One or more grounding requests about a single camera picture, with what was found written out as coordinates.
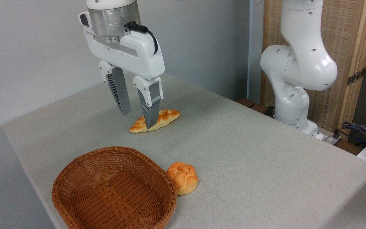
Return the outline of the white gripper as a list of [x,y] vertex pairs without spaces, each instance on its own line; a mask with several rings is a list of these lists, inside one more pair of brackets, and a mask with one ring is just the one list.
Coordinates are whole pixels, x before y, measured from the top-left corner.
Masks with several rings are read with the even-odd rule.
[[91,53],[101,60],[101,76],[110,88],[122,115],[131,112],[124,69],[136,75],[133,83],[138,90],[146,128],[156,125],[160,102],[164,98],[159,76],[165,71],[156,37],[147,27],[134,21],[120,24],[120,36],[96,35],[88,11],[79,14],[79,21],[84,26]]

